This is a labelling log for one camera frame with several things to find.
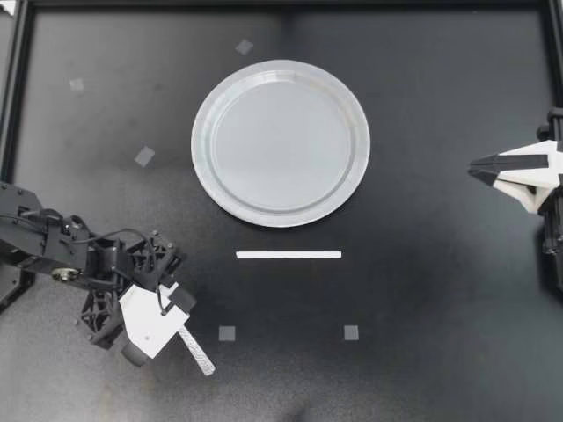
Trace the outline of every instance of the tape marker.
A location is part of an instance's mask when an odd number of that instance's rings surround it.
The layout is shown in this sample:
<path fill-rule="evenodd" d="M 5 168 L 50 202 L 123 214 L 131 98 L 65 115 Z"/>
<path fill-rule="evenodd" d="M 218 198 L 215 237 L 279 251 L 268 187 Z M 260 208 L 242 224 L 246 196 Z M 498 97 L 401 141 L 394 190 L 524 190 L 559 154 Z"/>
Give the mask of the tape marker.
<path fill-rule="evenodd" d="M 71 79 L 69 81 L 70 90 L 73 92 L 82 92 L 84 91 L 84 81 L 80 78 L 78 79 Z"/>
<path fill-rule="evenodd" d="M 145 167 L 154 156 L 155 151 L 153 149 L 150 149 L 149 147 L 143 147 L 143 149 L 141 149 L 141 152 L 139 152 L 139 154 L 137 154 L 137 156 L 135 157 L 135 161 L 141 167 Z"/>
<path fill-rule="evenodd" d="M 237 339 L 237 327 L 233 325 L 221 325 L 219 327 L 219 341 L 235 341 Z"/>
<path fill-rule="evenodd" d="M 250 53 L 250 50 L 252 50 L 253 47 L 254 44 L 252 44 L 249 40 L 242 40 L 235 47 L 235 50 L 237 50 L 242 55 L 247 55 L 248 53 Z"/>
<path fill-rule="evenodd" d="M 340 259 L 341 251 L 237 251 L 238 259 Z"/>
<path fill-rule="evenodd" d="M 360 339 L 360 330 L 357 325 L 344 325 L 344 340 L 358 341 Z"/>

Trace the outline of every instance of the white strip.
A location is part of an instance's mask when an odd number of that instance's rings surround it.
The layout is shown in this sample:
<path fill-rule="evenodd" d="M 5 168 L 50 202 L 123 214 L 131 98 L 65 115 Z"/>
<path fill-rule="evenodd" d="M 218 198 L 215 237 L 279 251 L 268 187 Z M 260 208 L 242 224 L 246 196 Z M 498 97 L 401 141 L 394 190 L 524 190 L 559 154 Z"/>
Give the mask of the white strip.
<path fill-rule="evenodd" d="M 339 259 L 341 251 L 237 251 L 238 259 Z"/>
<path fill-rule="evenodd" d="M 182 325 L 178 330 L 178 334 L 182 337 L 182 340 L 184 340 L 184 344 L 192 353 L 203 374 L 205 376 L 213 374 L 215 372 L 215 365 L 213 365 L 213 362 L 208 358 L 207 354 L 203 352 L 203 349 L 201 349 L 200 345 L 198 345 L 197 341 L 195 341 L 195 338 L 192 336 L 190 331 Z"/>

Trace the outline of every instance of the gray square marker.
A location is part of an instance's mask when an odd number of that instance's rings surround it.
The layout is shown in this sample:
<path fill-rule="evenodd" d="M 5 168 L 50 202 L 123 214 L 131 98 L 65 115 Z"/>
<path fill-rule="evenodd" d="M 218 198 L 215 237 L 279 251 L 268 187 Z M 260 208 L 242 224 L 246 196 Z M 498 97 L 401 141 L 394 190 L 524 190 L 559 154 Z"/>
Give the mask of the gray square marker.
<path fill-rule="evenodd" d="M 252 47 L 254 47 L 254 44 L 252 44 L 249 40 L 242 40 L 235 47 L 235 50 L 242 55 L 247 55 L 250 53 L 250 50 L 252 50 Z"/>
<path fill-rule="evenodd" d="M 143 149 L 141 149 L 141 152 L 137 154 L 135 161 L 141 167 L 144 167 L 149 163 L 153 156 L 155 156 L 154 150 L 150 149 L 149 147 L 143 147 Z"/>
<path fill-rule="evenodd" d="M 344 325 L 344 339 L 346 341 L 358 341 L 360 330 L 357 325 Z"/>
<path fill-rule="evenodd" d="M 236 337 L 236 327 L 232 325 L 219 326 L 219 341 L 235 341 Z"/>
<path fill-rule="evenodd" d="M 84 91 L 84 81 L 80 78 L 78 79 L 71 79 L 69 81 L 70 90 L 73 92 L 82 92 Z"/>

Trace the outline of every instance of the metal frame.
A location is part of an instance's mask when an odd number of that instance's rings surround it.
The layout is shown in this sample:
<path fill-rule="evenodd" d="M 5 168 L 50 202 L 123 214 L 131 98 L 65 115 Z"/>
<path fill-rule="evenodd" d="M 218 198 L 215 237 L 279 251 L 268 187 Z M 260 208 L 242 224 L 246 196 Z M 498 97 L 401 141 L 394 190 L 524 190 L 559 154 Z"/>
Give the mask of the metal frame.
<path fill-rule="evenodd" d="M 544 26 L 554 106 L 563 107 L 563 6 L 560 0 L 18 0 L 14 15 L 11 47 L 0 103 L 0 179 L 11 182 L 12 166 L 18 144 L 18 127 L 22 99 L 26 88 L 26 72 L 34 20 L 38 12 L 47 10 L 92 8 L 127 9 L 154 8 L 211 9 L 235 8 L 299 8 L 299 7 L 370 7 L 370 8 L 510 8 L 525 7 L 539 11 Z M 0 311 L 13 302 L 33 283 L 33 276 L 20 274 L 20 281 L 10 278 L 6 287 L 0 280 Z"/>

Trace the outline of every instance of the plate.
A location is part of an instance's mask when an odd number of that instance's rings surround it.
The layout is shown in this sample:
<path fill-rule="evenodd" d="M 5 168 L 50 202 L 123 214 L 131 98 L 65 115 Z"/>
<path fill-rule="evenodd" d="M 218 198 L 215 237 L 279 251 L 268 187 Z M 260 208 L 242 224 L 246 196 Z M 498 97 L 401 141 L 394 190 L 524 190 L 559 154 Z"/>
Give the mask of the plate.
<path fill-rule="evenodd" d="M 299 226 L 329 215 L 362 181 L 368 122 L 330 73 L 289 60 L 257 63 L 203 101 L 192 159 L 224 210 L 260 226 Z"/>

